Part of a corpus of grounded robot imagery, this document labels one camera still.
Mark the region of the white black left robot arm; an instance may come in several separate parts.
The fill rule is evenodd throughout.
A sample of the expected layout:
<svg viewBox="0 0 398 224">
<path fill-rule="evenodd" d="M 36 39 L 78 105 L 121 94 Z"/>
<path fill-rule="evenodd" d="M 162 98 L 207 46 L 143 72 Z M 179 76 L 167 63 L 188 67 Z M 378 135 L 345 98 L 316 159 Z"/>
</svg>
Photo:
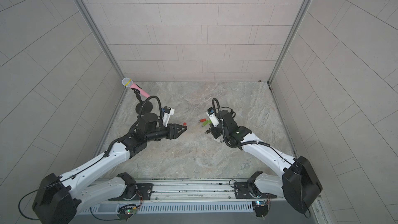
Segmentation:
<svg viewBox="0 0 398 224">
<path fill-rule="evenodd" d="M 159 106 L 159 114 L 138 113 L 127 134 L 115 139 L 100 155 L 60 176 L 51 173 L 33 193 L 33 221 L 42 224 L 68 224 L 78 213 L 109 199 L 125 201 L 144 195 L 136 180 L 127 172 L 97 185 L 92 182 L 109 170 L 133 158 L 147 147 L 148 142 L 174 140 L 186 130 L 186 125 L 169 123 L 173 110 Z"/>
</svg>

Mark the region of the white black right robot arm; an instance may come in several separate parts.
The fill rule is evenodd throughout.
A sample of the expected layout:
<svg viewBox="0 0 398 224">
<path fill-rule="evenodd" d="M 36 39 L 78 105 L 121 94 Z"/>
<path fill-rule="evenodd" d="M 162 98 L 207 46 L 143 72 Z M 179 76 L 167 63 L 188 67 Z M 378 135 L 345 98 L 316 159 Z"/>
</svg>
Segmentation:
<svg viewBox="0 0 398 224">
<path fill-rule="evenodd" d="M 252 197 L 261 198 L 265 194 L 283 197 L 297 212 L 303 215 L 309 212 L 323 187 L 307 158 L 287 155 L 262 141 L 247 127 L 239 126 L 234 112 L 222 110 L 216 98 L 212 99 L 206 115 L 211 120 L 209 133 L 215 139 L 253 155 L 276 173 L 271 177 L 261 171 L 254 173 L 247 181 Z"/>
</svg>

